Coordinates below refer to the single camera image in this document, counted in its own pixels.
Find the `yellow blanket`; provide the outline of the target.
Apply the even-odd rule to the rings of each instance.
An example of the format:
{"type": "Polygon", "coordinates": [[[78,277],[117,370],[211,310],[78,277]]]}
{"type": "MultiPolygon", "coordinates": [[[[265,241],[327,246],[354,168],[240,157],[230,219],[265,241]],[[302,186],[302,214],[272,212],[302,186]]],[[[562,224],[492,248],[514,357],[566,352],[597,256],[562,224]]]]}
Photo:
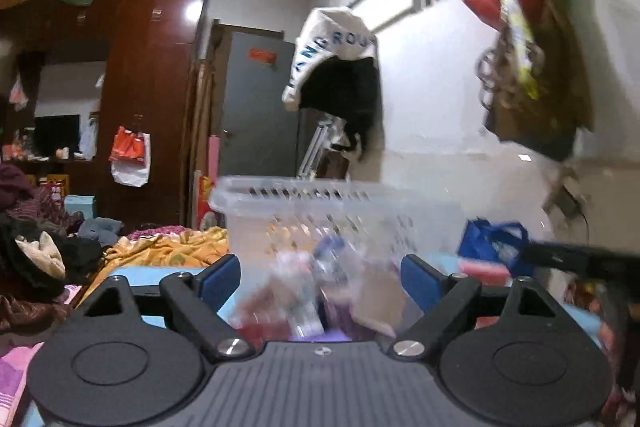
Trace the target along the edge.
{"type": "Polygon", "coordinates": [[[105,265],[85,291],[84,301],[116,269],[131,267],[204,269],[229,252],[228,231],[213,227],[206,231],[156,234],[130,241],[121,237],[105,251],[105,265]]]}

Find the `blue shopping bag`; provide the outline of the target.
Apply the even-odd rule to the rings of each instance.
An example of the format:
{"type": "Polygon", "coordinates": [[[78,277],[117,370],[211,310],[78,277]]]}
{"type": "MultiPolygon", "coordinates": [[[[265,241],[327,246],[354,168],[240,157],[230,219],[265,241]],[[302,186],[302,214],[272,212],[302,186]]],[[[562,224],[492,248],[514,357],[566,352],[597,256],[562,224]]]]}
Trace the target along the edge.
{"type": "Polygon", "coordinates": [[[531,277],[534,267],[522,258],[529,243],[528,231],[520,222],[493,225],[486,219],[466,222],[458,255],[466,259],[500,263],[512,277],[531,277]]]}

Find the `white plastic basket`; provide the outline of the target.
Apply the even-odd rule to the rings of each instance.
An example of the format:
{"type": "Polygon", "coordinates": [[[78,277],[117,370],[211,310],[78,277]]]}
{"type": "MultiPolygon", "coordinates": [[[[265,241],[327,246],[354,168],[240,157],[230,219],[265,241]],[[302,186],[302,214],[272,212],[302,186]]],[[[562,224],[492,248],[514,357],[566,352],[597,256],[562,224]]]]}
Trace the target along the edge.
{"type": "Polygon", "coordinates": [[[225,176],[209,205],[241,265],[231,322],[266,339],[395,337],[420,315],[402,258],[453,253],[464,221],[453,202],[367,182],[225,176]]]}

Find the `teal box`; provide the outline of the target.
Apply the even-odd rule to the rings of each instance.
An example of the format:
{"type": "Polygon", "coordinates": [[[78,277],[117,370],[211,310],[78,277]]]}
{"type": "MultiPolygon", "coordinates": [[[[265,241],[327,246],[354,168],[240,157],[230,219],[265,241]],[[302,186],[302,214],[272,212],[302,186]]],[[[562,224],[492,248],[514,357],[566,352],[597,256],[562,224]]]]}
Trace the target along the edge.
{"type": "Polygon", "coordinates": [[[94,219],[96,213],[96,198],[87,195],[67,195],[64,198],[64,209],[70,215],[81,213],[85,219],[94,219]]]}

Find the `orange white hanging bag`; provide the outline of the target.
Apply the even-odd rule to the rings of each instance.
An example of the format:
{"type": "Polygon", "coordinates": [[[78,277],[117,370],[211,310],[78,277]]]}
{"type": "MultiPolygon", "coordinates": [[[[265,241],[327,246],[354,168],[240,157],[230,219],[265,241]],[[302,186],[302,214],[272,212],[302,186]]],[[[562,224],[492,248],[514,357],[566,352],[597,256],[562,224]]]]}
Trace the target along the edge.
{"type": "Polygon", "coordinates": [[[151,172],[151,135],[120,126],[108,160],[116,183],[135,188],[145,186],[151,172]]]}

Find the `brown hanging bag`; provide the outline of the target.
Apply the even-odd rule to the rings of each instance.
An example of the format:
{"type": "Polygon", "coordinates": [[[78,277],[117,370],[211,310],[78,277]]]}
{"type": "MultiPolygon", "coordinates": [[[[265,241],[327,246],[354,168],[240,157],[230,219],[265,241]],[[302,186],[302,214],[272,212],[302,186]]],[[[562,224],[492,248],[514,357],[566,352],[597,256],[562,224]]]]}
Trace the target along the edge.
{"type": "Polygon", "coordinates": [[[518,84],[511,65],[510,30],[499,36],[491,65],[491,101],[485,128],[501,142],[513,142],[553,161],[573,155],[578,129],[593,129],[588,74],[565,0],[533,0],[526,12],[542,57],[533,66],[538,98],[518,84]]]}

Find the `metal crutches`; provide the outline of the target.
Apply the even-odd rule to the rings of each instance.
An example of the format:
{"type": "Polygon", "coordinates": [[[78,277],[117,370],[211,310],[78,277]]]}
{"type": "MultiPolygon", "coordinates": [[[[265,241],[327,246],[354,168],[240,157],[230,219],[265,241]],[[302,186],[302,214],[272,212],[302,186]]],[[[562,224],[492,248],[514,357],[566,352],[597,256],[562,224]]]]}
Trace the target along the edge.
{"type": "Polygon", "coordinates": [[[312,180],[317,176],[323,156],[331,148],[331,135],[334,130],[334,119],[324,118],[317,124],[303,160],[297,170],[297,178],[312,180]]]}

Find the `grey door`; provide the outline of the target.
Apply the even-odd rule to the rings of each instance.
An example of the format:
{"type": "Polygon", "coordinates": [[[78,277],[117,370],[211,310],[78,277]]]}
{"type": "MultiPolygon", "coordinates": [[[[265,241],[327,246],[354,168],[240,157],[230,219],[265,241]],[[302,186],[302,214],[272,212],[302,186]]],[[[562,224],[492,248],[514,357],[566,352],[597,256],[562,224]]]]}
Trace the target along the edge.
{"type": "Polygon", "coordinates": [[[292,43],[235,31],[221,107],[219,176],[294,176],[297,115],[285,109],[292,43]]]}

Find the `maroon clothes pile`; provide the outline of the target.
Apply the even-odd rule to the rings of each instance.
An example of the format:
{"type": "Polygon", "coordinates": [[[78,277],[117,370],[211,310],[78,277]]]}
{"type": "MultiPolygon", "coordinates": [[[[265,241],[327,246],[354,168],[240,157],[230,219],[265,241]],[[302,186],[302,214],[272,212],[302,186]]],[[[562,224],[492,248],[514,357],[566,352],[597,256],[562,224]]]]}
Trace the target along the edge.
{"type": "Polygon", "coordinates": [[[85,221],[81,212],[68,213],[53,200],[50,185],[33,187],[11,164],[1,165],[1,216],[63,236],[76,233],[85,221]]]}

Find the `black television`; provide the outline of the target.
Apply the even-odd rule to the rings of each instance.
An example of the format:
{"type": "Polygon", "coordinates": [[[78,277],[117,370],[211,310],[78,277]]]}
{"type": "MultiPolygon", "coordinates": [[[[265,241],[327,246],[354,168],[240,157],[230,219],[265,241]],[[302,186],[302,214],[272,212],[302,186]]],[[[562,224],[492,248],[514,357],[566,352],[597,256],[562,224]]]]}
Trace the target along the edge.
{"type": "Polygon", "coordinates": [[[70,155],[78,152],[80,116],[58,115],[35,118],[34,145],[40,156],[51,157],[67,147],[70,155]]]}

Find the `black hanging garment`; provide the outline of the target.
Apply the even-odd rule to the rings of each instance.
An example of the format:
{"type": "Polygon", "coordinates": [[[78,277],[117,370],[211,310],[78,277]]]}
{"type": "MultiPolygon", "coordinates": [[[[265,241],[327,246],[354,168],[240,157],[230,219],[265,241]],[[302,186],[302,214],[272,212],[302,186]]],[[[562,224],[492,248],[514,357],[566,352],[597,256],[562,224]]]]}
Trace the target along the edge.
{"type": "Polygon", "coordinates": [[[362,159],[368,153],[380,101],[380,73],[373,57],[345,61],[332,56],[303,83],[299,106],[344,120],[347,144],[338,149],[348,153],[360,150],[362,159]]]}

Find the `dark red wooden wardrobe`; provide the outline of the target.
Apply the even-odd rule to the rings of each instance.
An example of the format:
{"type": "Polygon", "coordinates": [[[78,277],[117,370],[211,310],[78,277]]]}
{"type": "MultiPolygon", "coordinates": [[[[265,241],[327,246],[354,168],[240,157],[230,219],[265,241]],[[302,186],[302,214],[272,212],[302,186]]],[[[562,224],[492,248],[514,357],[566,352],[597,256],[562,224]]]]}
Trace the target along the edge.
{"type": "Polygon", "coordinates": [[[94,197],[99,216],[128,230],[142,223],[180,225],[205,7],[206,0],[94,0],[89,6],[29,0],[2,11],[2,38],[17,50],[10,64],[29,98],[37,98],[46,65],[105,67],[93,160],[23,161],[21,168],[35,176],[66,174],[72,194],[94,197]],[[108,158],[119,128],[151,138],[150,177],[142,187],[119,184],[111,174],[108,158]]]}

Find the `white hanging tote bag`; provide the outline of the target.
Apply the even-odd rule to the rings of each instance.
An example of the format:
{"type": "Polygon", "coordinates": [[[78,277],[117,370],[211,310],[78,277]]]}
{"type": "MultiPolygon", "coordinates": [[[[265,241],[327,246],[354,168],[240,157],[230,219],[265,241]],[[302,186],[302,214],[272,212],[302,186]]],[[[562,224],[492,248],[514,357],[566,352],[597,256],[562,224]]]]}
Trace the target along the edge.
{"type": "Polygon", "coordinates": [[[330,58],[341,61],[376,60],[378,39],[347,6],[314,8],[296,39],[290,79],[282,93],[287,110],[299,109],[303,85],[330,58]]]}

